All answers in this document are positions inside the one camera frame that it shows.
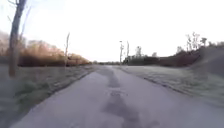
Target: tree trunk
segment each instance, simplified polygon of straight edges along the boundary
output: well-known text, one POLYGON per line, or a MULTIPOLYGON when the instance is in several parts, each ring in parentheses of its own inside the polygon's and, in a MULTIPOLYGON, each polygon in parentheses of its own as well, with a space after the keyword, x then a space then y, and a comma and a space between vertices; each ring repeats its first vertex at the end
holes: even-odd
POLYGON ((18 32, 20 19, 23 13, 26 0, 19 0, 16 7, 16 13, 12 22, 12 29, 9 39, 9 76, 16 76, 16 67, 17 67, 17 43, 18 43, 18 32))

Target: sky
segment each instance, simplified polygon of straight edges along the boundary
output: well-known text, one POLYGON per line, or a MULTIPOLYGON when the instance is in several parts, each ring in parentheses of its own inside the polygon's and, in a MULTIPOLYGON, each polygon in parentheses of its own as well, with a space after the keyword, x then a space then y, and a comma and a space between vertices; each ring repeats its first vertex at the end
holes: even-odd
MULTIPOLYGON (((45 40, 90 61, 119 61, 120 41, 130 55, 173 55, 193 31, 209 41, 224 40, 221 0, 28 0, 28 39, 45 40)), ((22 22, 27 12, 24 11, 22 22)), ((9 33, 15 7, 0 0, 0 30, 9 33)))

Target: distant trees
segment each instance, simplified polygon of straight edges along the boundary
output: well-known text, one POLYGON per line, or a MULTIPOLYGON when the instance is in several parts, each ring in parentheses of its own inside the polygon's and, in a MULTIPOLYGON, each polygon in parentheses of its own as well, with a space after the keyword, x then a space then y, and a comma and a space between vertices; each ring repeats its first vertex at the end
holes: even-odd
POLYGON ((177 53, 180 53, 180 52, 182 52, 182 51, 184 51, 184 49, 183 49, 181 46, 178 46, 178 47, 177 47, 177 53))
POLYGON ((199 40, 200 35, 195 32, 193 32, 192 35, 187 34, 186 36, 187 36, 187 51, 197 50, 201 46, 206 46, 207 38, 201 37, 201 40, 199 40))
POLYGON ((157 53, 154 52, 154 53, 152 54, 152 57, 157 57, 157 53))

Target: dry brown vegetation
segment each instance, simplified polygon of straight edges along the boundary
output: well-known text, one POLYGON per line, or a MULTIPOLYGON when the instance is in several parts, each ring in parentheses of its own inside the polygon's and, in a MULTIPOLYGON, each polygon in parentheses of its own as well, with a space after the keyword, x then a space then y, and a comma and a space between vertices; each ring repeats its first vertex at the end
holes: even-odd
MULTIPOLYGON (((18 66, 64 66, 65 53, 56 46, 50 45, 41 40, 27 41, 25 38, 18 42, 18 66)), ((8 36, 0 32, 0 62, 7 63, 8 36)), ((88 64, 89 61, 77 54, 67 56, 66 66, 88 64)))

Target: utility pole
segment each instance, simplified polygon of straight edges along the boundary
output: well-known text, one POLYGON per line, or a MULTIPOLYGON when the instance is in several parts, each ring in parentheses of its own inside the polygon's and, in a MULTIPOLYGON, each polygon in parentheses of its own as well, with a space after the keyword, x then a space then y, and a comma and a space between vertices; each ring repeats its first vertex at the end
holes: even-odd
POLYGON ((122 59, 122 51, 123 51, 123 49, 124 49, 124 46, 122 45, 122 41, 120 41, 121 42, 121 47, 120 47, 120 64, 121 64, 121 59, 122 59))

